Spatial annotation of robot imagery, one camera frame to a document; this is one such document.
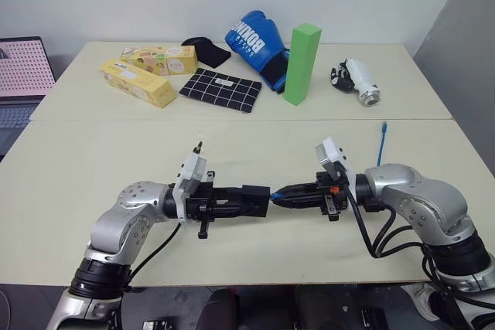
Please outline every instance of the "laptop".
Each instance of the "laptop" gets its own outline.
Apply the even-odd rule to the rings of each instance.
[[[54,84],[40,37],[0,39],[0,160]]]

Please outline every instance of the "floor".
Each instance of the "floor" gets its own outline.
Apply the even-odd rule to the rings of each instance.
[[[450,327],[427,322],[415,310],[409,296],[399,286],[320,285],[332,294],[335,308],[349,330],[363,329],[359,307],[373,305],[385,310],[390,330],[433,330]],[[63,287],[5,285],[0,289],[9,299],[10,329],[40,329],[46,326]],[[141,329],[142,322],[167,317],[174,330],[194,330],[200,312],[217,287],[150,287],[125,295],[124,330]],[[233,287],[240,297],[240,330],[293,328],[294,287],[289,285]],[[0,330],[6,329],[8,312],[0,295]]]

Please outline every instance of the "laptop screen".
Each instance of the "laptop screen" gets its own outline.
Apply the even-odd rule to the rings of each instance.
[[[41,38],[0,39],[0,99],[44,96],[54,84]]]

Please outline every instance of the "laptop keyboard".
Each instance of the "laptop keyboard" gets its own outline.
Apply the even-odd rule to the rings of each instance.
[[[0,108],[0,128],[24,128],[36,107]]]

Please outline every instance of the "white table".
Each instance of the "white table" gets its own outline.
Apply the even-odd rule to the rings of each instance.
[[[179,45],[148,43],[148,45]],[[308,96],[298,107],[272,92],[266,84],[250,114],[225,107],[178,97],[163,109],[153,107],[109,87],[99,67],[119,57],[126,46],[146,43],[88,43],[56,86],[31,116],[31,120],[332,120],[332,119],[446,119],[450,113],[428,81],[401,45],[321,44],[313,69]],[[219,46],[229,49],[225,44]],[[382,92],[382,101],[363,107],[357,94],[345,94],[331,87],[329,72],[333,66],[352,56],[363,60]],[[242,59],[232,57],[217,71],[235,77],[261,80]],[[176,91],[190,75],[169,77]]]
[[[94,221],[127,185],[172,182],[198,139],[217,186],[312,182],[314,147],[332,135],[357,172],[376,162],[381,121],[34,121],[0,164],[0,282],[67,285]],[[495,181],[454,121],[390,121],[384,162],[450,182],[469,203],[486,248],[495,252]],[[387,213],[365,214],[374,236]],[[398,223],[405,223],[398,218]],[[157,224],[143,259],[176,222]],[[266,219],[219,219],[208,240],[199,225],[177,237],[135,284],[391,282],[425,279],[408,249],[371,258],[351,211],[329,223],[318,209],[269,206]],[[411,232],[402,239],[415,240]]]

